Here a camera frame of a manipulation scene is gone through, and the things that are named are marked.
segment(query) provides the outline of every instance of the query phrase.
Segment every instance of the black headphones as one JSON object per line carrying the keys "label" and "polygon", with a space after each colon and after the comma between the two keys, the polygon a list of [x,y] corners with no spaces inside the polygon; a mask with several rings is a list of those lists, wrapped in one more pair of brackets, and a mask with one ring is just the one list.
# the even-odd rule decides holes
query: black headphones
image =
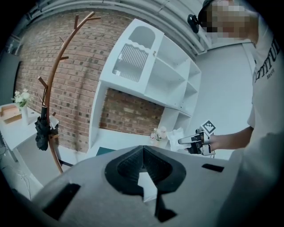
{"label": "black headphones", "polygon": [[189,14],[187,17],[187,23],[190,25],[194,33],[198,33],[200,22],[195,15]]}

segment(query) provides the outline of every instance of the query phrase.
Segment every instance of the hand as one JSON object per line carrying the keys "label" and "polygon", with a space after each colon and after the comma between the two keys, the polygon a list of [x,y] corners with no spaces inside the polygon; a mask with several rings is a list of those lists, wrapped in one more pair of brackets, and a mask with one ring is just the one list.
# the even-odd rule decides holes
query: hand
{"label": "hand", "polygon": [[209,144],[211,146],[211,151],[219,149],[219,140],[218,136],[212,135],[209,140]]}

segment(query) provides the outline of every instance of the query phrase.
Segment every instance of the person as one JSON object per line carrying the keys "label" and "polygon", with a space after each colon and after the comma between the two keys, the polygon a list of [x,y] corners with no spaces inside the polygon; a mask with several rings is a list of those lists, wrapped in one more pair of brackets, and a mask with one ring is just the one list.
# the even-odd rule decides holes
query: person
{"label": "person", "polygon": [[252,75],[252,110],[248,127],[229,135],[212,135],[212,150],[239,149],[284,128],[283,52],[274,34],[257,13],[233,0],[206,0],[198,15],[206,32],[226,38],[250,39],[256,67]]}

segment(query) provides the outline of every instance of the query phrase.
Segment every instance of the tissue paper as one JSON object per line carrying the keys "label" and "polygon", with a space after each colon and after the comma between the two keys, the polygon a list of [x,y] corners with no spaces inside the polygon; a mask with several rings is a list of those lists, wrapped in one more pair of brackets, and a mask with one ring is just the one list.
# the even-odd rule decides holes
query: tissue paper
{"label": "tissue paper", "polygon": [[167,138],[170,141],[170,150],[178,151],[179,149],[190,148],[191,144],[179,144],[178,140],[184,138],[183,128],[179,128],[177,130],[173,130],[171,132],[167,132]]}

